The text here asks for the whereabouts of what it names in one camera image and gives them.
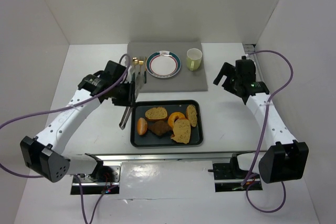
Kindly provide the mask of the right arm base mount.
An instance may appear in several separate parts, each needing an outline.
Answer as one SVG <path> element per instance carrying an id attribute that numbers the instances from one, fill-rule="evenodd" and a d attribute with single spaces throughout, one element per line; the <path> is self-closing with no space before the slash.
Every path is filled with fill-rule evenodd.
<path id="1" fill-rule="evenodd" d="M 240 184 L 248 171 L 239 168 L 236 156 L 231 157 L 228 162 L 213 163 L 213 168 L 208 172 L 213 174 L 216 193 L 246 191 L 248 186 L 249 190 L 262 190 L 259 175 L 249 179 L 243 186 Z"/>

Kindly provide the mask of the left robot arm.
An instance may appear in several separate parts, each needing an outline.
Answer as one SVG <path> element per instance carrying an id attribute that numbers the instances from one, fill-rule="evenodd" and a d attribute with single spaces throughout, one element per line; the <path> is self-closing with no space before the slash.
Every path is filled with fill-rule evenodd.
<path id="1" fill-rule="evenodd" d="M 25 165 L 53 183 L 65 175 L 85 174 L 92 180 L 99 180 L 103 173 L 110 173 L 111 169 L 92 154 L 65 157 L 63 152 L 78 127 L 105 100 L 125 107 L 119 124 L 124 129 L 142 81 L 135 67 L 127 69 L 113 61 L 108 61 L 104 70 L 84 77 L 67 109 L 35 137 L 22 139 L 20 147 Z"/>

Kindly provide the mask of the metal tongs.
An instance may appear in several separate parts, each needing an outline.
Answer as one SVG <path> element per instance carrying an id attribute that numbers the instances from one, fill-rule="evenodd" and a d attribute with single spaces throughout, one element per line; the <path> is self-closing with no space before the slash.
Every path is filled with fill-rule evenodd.
<path id="1" fill-rule="evenodd" d="M 141 88 L 143 87 L 143 77 L 140 74 L 137 74 L 137 76 L 134 78 L 134 92 L 133 92 L 133 96 L 131 98 L 131 106 L 128 106 L 125 108 L 125 111 L 123 113 L 123 116 L 121 118 L 121 121 L 119 123 L 119 128 L 121 130 L 125 129 L 125 126 L 127 124 L 127 121 L 131 115 L 132 112 L 132 108 L 135 106 L 135 102 L 138 98 L 139 92 L 141 90 Z"/>

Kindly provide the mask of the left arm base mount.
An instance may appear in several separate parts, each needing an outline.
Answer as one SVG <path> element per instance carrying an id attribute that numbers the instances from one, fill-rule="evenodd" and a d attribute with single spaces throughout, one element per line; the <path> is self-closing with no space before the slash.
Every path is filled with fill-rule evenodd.
<path id="1" fill-rule="evenodd" d="M 103 161 L 102 166 L 94 174 L 78 174 L 71 183 L 71 195 L 80 195 L 79 182 L 83 195 L 117 195 L 120 192 L 121 162 Z"/>

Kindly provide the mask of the round orange bun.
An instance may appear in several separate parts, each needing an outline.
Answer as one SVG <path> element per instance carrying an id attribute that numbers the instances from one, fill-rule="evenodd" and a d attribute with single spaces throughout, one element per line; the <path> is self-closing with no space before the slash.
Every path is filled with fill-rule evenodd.
<path id="1" fill-rule="evenodd" d="M 148 130 L 148 123 L 144 118 L 139 118 L 136 126 L 137 133 L 140 136 L 144 135 Z"/>

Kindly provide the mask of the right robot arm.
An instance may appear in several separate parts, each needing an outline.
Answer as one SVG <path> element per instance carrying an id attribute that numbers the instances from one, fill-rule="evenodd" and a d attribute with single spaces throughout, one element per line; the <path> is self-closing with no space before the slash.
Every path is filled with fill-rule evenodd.
<path id="1" fill-rule="evenodd" d="M 225 77 L 225 91 L 242 99 L 258 122 L 267 151 L 256 154 L 233 154 L 230 165 L 234 175 L 244 178 L 252 173 L 267 183 L 301 179 L 309 149 L 299 142 L 285 126 L 264 82 L 256 80 L 256 67 L 251 59 L 236 60 L 235 65 L 224 63 L 214 84 Z"/>

